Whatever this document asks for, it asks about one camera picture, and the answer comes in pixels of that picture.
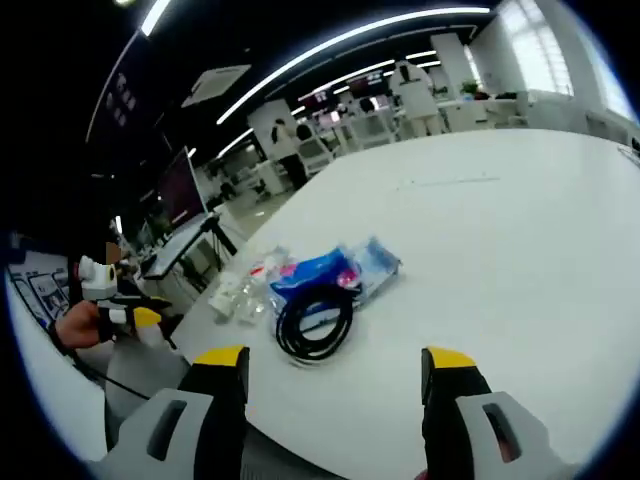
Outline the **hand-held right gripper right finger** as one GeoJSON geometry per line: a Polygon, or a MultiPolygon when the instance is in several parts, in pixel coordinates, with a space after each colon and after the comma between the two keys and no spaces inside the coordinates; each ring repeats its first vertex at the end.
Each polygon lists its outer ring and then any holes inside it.
{"type": "Polygon", "coordinates": [[[474,360],[440,347],[421,351],[428,479],[573,479],[545,425],[511,395],[492,391],[474,360]]]}

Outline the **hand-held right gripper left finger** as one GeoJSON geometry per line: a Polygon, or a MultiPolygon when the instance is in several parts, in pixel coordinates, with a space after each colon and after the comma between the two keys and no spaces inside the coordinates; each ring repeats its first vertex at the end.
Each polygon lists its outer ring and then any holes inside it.
{"type": "Polygon", "coordinates": [[[99,479],[238,479],[247,431],[249,349],[200,355],[121,424],[99,479]]]}

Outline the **person's left hand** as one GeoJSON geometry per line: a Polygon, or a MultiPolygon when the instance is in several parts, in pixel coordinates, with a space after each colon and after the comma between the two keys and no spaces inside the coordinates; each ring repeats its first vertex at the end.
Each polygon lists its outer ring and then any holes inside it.
{"type": "Polygon", "coordinates": [[[50,336],[63,351],[91,348],[102,342],[99,324],[98,306],[83,300],[55,322],[50,336]]]}

